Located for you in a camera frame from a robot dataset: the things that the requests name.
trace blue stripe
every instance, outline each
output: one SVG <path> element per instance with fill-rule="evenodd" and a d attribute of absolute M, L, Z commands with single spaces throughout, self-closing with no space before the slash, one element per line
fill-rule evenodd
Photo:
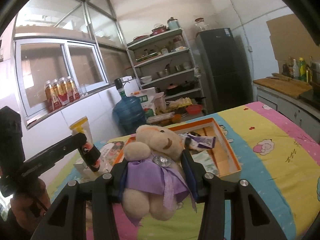
<path fill-rule="evenodd" d="M 231 126 L 217 113 L 204 117 L 193 119 L 188 122 L 194 122 L 201 119 L 213 117 L 220 125 L 224 125 L 228 131 L 227 138 L 234 141 L 230 143 L 236 156 L 241 163 L 241 178 L 248 180 L 255 190 L 259 193 L 263 201 L 266 203 L 272 214 L 280 224 L 288 240 L 294 240 L 296 237 L 296 228 L 293 220 L 291 208 L 281 191 L 276 186 L 270 173 L 265 168 L 262 160 L 252 151 L 247 142 L 242 139 Z M 226 203 L 226 219 L 225 219 L 225 238 L 230 239 L 231 223 L 230 223 L 230 205 Z"/>

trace colorful bedsheet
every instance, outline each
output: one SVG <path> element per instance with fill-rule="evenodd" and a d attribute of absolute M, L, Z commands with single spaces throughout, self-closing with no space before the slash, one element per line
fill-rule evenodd
<path fill-rule="evenodd" d="M 242 166 L 241 178 L 254 186 L 287 238 L 303 235 L 320 210 L 320 145 L 289 119 L 260 102 L 199 119 L 209 117 L 218 122 L 231 142 Z M 101 148 L 105 143 L 96 146 Z M 75 169 L 70 172 L 71 168 L 66 166 L 60 179 L 48 188 L 52 200 L 69 180 L 80 177 Z M 161 222 L 149 216 L 137 228 L 128 221 L 121 205 L 114 206 L 114 213 L 121 240 L 197 239 L 203 207 L 198 204 L 195 213 L 190 199 L 186 199 L 171 220 Z M 227 204 L 225 238 L 228 240 L 230 228 Z"/>

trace refrigerator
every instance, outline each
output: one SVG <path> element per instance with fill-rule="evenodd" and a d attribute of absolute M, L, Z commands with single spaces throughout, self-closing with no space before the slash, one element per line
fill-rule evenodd
<path fill-rule="evenodd" d="M 230 28 L 199 32 L 201 83 L 209 114 L 252 101 L 249 67 Z"/>

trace stuffed bear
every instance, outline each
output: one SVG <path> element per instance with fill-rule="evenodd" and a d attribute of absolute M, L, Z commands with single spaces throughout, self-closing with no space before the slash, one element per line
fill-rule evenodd
<path fill-rule="evenodd" d="M 137 225 L 148 213 L 157 220 L 169 220 L 177 203 L 189 190 L 180 161 L 183 144 L 179 135 L 163 127 L 142 125 L 136 141 L 124 147 L 128 163 L 122 207 Z"/>

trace open box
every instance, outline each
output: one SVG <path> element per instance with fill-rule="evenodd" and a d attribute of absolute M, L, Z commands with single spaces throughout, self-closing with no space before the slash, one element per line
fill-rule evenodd
<path fill-rule="evenodd" d="M 241 166 L 228 143 L 227 138 L 213 118 L 177 125 L 168 129 L 177 134 L 194 131 L 202 136 L 216 136 L 215 146 L 212 150 L 208 150 L 208 153 L 211 155 L 219 170 L 219 177 L 226 181 L 239 181 Z M 126 142 L 126 145 L 134 140 L 134 136 L 130 137 Z M 122 159 L 123 151 L 121 150 L 114 164 L 121 162 Z"/>

